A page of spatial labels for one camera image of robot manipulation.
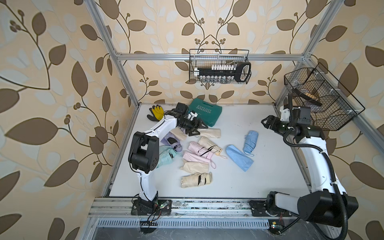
green toolbox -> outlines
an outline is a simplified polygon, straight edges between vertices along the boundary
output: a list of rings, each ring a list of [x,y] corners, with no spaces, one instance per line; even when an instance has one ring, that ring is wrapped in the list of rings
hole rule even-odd
[[[213,127],[219,118],[222,107],[204,102],[199,98],[195,98],[189,105],[189,111],[194,111],[198,114],[198,118],[204,121],[210,127]]]

vent grille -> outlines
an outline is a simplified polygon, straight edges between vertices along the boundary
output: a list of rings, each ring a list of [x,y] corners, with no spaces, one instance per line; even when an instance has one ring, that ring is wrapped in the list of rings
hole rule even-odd
[[[183,218],[171,219],[162,218],[156,221],[161,228],[227,228],[227,229],[268,229],[267,219],[204,219],[204,218]],[[99,220],[98,227],[140,227],[139,218],[103,218]]]

black holder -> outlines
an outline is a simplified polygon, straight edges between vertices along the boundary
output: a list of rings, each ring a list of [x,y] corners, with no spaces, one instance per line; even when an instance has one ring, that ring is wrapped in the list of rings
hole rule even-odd
[[[249,50],[230,49],[190,49],[189,82],[247,84],[251,77],[251,64],[248,62]],[[212,66],[224,66],[212,69]]]
[[[338,81],[338,88],[333,87],[324,74],[333,76]],[[284,85],[297,105],[311,108],[311,125],[324,131],[340,130],[365,110],[361,102],[321,63],[315,68],[301,68],[285,74]]]
[[[163,199],[158,200],[158,205],[160,206],[161,204],[165,203],[166,201],[167,200],[163,200]],[[162,216],[169,216],[170,215],[170,212],[172,210],[172,200],[169,200],[169,201],[170,201],[170,204],[161,210]],[[148,214],[146,212],[141,211],[141,205],[139,203],[140,203],[140,201],[138,199],[133,200],[131,215],[132,216],[148,216]]]

metal grate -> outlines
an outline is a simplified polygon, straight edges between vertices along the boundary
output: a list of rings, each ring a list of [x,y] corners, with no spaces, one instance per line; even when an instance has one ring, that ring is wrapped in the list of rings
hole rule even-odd
[[[284,75],[284,84],[296,104],[311,108],[312,125],[322,127],[323,130],[337,131],[365,108],[340,82],[339,89],[335,89],[324,78],[322,69],[324,67],[317,65],[315,68],[301,68],[287,73]],[[340,91],[347,97],[351,96],[359,107],[347,103]],[[303,94],[312,95],[314,100],[305,99]]]
[[[190,49],[189,83],[247,84],[249,50]]]
[[[226,228],[226,229],[268,229],[267,219],[205,219],[205,218],[160,218],[156,221],[161,228]],[[103,218],[98,227],[140,227],[140,218]]]

wire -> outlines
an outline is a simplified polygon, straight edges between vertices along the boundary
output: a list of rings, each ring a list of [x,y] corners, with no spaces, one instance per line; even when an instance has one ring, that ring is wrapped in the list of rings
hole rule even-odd
[[[333,170],[332,162],[329,159],[328,155],[323,151],[322,148],[320,148],[320,147],[318,147],[316,145],[312,145],[312,144],[294,144],[294,143],[288,142],[287,137],[288,137],[289,133],[294,131],[294,130],[295,129],[291,128],[291,129],[289,129],[288,131],[286,131],[284,133],[284,136],[283,136],[284,143],[287,144],[290,147],[311,147],[311,148],[314,148],[314,149],[318,150],[323,155],[323,157],[325,158],[325,161],[328,164],[328,169],[329,169],[329,174],[331,176],[331,181],[332,182],[336,182],[336,175],[335,175],[335,172]],[[343,239],[346,238],[347,233],[348,233],[348,215],[347,215],[347,210],[345,209],[344,201],[343,201],[343,198],[342,198],[342,196],[340,194],[339,187],[335,183],[333,183],[332,186],[333,186],[333,189],[334,189],[334,192],[335,192],[335,195],[336,195],[336,200],[337,200],[336,202],[338,204],[338,207],[340,209],[340,213],[341,213],[341,216],[342,216],[342,218],[341,218],[341,220],[342,220],[342,227],[341,227],[341,231],[340,231],[339,236],[337,238],[330,238],[319,228],[319,226],[316,223],[312,223],[312,225],[316,228],[316,230],[320,233],[320,235],[323,238],[327,239],[327,240],[331,240],[331,239],[343,240]]]
[[[137,197],[137,196],[139,196],[139,193],[136,194],[135,196],[133,196],[133,198],[131,199],[132,204],[133,204],[133,199],[134,199],[135,197]]]
[[[285,228],[283,228],[281,231],[278,231],[274,235],[281,235],[283,232],[285,232],[288,228],[292,227],[295,223],[297,223],[301,218],[296,218],[293,222],[288,224]]]

